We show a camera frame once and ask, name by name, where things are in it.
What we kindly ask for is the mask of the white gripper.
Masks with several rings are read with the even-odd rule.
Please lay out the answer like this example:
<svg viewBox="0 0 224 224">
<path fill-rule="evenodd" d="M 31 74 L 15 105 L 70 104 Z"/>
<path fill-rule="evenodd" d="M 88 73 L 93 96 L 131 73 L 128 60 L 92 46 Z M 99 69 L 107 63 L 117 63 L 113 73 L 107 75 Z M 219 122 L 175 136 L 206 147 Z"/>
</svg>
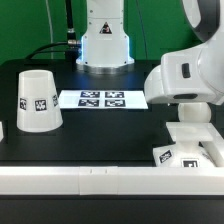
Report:
<svg viewBox="0 0 224 224">
<path fill-rule="evenodd" d="M 164 54 L 144 83 L 147 103 L 224 103 L 224 51 L 207 41 Z"/>
</svg>

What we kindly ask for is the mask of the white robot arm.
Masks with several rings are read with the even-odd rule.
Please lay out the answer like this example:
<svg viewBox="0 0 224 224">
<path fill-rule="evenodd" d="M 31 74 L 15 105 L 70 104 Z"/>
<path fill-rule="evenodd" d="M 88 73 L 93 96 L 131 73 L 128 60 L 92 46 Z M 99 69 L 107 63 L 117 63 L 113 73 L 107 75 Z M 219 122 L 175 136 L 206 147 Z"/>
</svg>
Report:
<svg viewBox="0 0 224 224">
<path fill-rule="evenodd" d="M 87 31 L 81 39 L 78 67 L 93 73 L 117 73 L 132 65 L 129 37 L 123 29 L 124 0 L 86 0 Z M 224 0 L 181 0 L 198 46 L 166 53 L 144 83 L 149 103 L 224 104 Z"/>
</svg>

